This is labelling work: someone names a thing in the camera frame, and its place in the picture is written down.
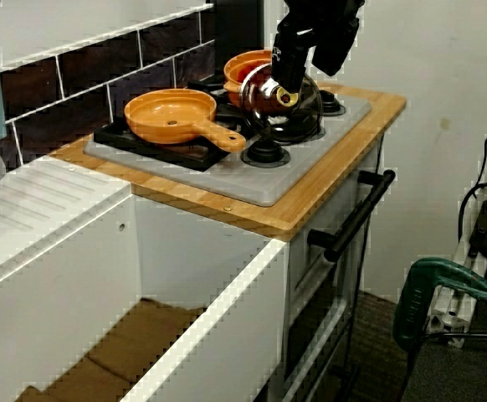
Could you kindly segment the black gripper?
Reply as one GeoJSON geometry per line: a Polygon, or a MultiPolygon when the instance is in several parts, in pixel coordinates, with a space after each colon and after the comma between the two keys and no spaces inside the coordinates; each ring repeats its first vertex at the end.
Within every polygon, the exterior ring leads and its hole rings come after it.
{"type": "Polygon", "coordinates": [[[358,6],[289,6],[275,35],[271,77],[287,91],[299,91],[311,40],[315,46],[312,64],[334,76],[353,46],[360,19],[358,6]]]}

